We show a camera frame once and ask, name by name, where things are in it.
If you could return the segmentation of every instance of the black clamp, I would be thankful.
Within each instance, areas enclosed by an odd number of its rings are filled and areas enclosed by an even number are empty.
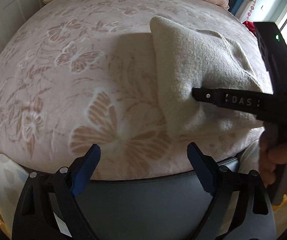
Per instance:
[[[271,203],[257,171],[239,174],[218,166],[195,143],[187,155],[203,189],[213,199],[191,240],[275,240]],[[85,189],[100,160],[100,148],[93,145],[84,157],[55,174],[32,172],[21,193],[13,224],[13,240],[99,240],[75,201]],[[234,217],[227,233],[217,236],[232,193],[239,191]],[[54,192],[71,237],[60,232],[49,193]]]

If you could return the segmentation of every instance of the white towel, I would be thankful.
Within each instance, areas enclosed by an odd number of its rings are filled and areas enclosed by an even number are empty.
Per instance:
[[[193,87],[262,92],[236,41],[161,17],[152,18],[150,29],[157,60],[159,105],[172,138],[262,126],[252,114],[197,102],[191,96]]]

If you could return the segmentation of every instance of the screw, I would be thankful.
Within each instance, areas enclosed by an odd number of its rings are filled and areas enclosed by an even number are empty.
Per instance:
[[[29,177],[35,178],[37,176],[37,172],[32,172],[29,174]]]
[[[257,176],[259,175],[258,172],[255,171],[255,170],[251,170],[251,171],[250,171],[250,174],[251,174],[252,176],[255,176],[255,177],[257,177]]]
[[[219,171],[221,172],[227,172],[228,171],[228,168],[226,166],[220,166],[219,167]]]
[[[62,167],[62,168],[60,168],[59,172],[62,173],[62,174],[67,173],[68,172],[68,168],[67,167]]]

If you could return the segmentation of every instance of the bed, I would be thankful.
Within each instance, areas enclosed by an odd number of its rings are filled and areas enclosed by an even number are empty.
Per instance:
[[[154,16],[237,41],[271,92],[257,40],[227,0],[47,2],[0,54],[0,153],[55,172],[96,143],[93,179],[141,179],[191,170],[191,141],[218,161],[259,138],[262,128],[170,138],[158,105]]]

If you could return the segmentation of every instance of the red object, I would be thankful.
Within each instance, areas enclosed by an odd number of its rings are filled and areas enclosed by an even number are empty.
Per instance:
[[[254,34],[254,36],[256,36],[256,31],[254,30],[253,22],[245,21],[242,24],[245,25],[248,28],[248,30],[250,30]]]

